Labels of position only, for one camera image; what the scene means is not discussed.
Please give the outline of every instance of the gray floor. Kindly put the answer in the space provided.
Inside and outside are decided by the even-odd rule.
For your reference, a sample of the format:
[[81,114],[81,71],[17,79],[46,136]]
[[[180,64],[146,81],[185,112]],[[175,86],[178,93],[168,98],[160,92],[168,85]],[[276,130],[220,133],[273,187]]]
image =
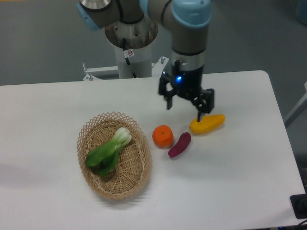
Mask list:
[[[81,81],[88,68],[114,66],[103,31],[89,32],[77,0],[0,3],[0,85]],[[170,33],[160,28],[153,60],[170,56]],[[214,0],[205,73],[264,70],[284,117],[305,93],[307,26],[289,0]],[[307,111],[288,135],[307,167]]]

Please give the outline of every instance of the sticker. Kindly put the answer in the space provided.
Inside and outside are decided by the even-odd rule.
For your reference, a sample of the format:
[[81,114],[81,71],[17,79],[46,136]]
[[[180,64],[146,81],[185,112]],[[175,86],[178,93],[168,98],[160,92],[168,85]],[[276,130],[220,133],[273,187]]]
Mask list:
[[134,52],[133,49],[127,49],[124,51],[124,56],[125,58],[130,58],[134,56]]

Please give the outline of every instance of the yellow vegetable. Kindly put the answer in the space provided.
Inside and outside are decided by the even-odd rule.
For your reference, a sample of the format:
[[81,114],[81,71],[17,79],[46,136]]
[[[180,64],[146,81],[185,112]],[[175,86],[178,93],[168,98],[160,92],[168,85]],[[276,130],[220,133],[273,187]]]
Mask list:
[[223,114],[217,115],[206,115],[200,122],[197,119],[191,121],[190,129],[193,133],[203,134],[209,133],[216,128],[218,128],[225,121],[225,116]]

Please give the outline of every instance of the purple sweet potato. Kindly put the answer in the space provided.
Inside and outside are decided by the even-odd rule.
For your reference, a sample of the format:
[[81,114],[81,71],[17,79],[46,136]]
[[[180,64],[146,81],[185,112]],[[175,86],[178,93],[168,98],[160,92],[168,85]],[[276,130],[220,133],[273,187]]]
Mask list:
[[190,133],[183,133],[179,137],[178,142],[174,145],[169,151],[168,155],[170,157],[175,157],[181,154],[186,148],[188,147],[189,143],[191,142],[191,134]]

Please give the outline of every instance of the wicker basket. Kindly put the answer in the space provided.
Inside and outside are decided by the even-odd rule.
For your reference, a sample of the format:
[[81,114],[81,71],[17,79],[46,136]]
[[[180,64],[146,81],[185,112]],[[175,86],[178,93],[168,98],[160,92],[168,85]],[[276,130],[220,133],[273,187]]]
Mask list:
[[[115,168],[100,177],[85,166],[86,156],[90,150],[109,141],[120,127],[131,132],[132,141],[121,151]],[[142,189],[150,177],[152,157],[148,142],[136,121],[125,114],[112,112],[91,119],[79,134],[77,149],[84,178],[100,196],[127,198]]]

